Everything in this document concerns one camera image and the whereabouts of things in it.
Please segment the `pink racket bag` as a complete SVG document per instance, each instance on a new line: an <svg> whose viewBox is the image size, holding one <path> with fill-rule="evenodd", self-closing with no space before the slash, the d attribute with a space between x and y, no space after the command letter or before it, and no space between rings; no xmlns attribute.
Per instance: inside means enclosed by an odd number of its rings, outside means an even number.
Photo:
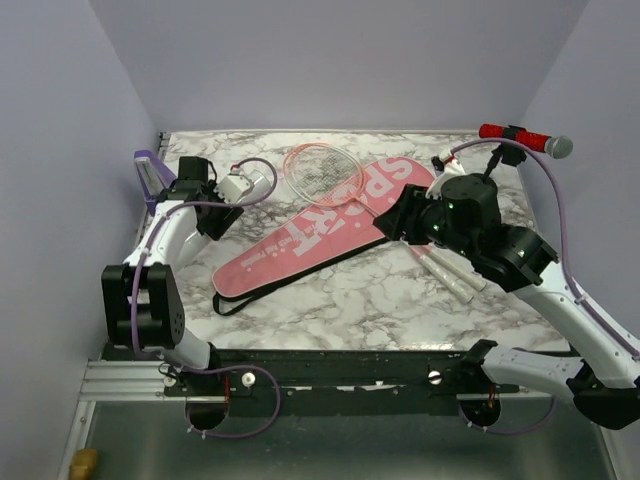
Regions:
<svg viewBox="0 0 640 480"><path fill-rule="evenodd" d="M430 186L434 175L416 160L392 157L364 168L358 201L335 209L309 206L212 275L214 312L231 316L248 304L311 273L387 242L368 205L387 211L404 186Z"/></svg>

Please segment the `pink badminton racket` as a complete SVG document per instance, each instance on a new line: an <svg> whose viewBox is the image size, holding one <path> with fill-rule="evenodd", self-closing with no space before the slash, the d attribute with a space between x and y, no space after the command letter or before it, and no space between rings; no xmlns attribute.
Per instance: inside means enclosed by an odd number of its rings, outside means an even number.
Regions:
<svg viewBox="0 0 640 480"><path fill-rule="evenodd" d="M364 167L339 147L301 144L285 156L283 172L291 189L312 205L334 209L356 202L373 218L379 215L361 198L366 186Z"/></svg>

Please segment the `white shuttlecock tube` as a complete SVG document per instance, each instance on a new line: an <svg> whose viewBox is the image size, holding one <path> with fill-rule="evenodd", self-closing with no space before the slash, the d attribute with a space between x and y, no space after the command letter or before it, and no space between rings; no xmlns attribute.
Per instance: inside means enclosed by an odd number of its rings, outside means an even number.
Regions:
<svg viewBox="0 0 640 480"><path fill-rule="evenodd" d="M254 202L264 196L271 188L271 181L260 171L252 170L245 175L251 189L240 200L241 203Z"/></svg>

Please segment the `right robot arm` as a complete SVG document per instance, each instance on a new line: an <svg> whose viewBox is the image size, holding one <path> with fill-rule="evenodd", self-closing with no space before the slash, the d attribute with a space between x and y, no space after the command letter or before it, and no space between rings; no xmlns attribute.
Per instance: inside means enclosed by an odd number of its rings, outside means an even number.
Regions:
<svg viewBox="0 0 640 480"><path fill-rule="evenodd" d="M570 290L558 254L541 236L502 221L493 180L455 176L444 182L437 198L408 184L373 224L389 240L433 243L468 259L481 277L540 313L577 352L555 357L480 340L461 362L467 389L527 387L573 403L586 418L611 430L638 420L639 363L622 346L630 334L612 320L598 325Z"/></svg>

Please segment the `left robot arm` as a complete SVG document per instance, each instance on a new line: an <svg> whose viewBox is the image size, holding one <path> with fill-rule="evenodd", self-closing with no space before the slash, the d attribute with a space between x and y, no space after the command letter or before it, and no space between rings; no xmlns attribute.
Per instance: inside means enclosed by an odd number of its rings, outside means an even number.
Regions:
<svg viewBox="0 0 640 480"><path fill-rule="evenodd" d="M209 395L220 387L222 372L214 347L186 327L175 273L242 215L238 204L254 183L238 169L218 178L201 157L181 158L176 175L159 173L150 158L137 159L136 168L152 218L123 263L102 272L108 336L116 346L189 368L188 384Z"/></svg>

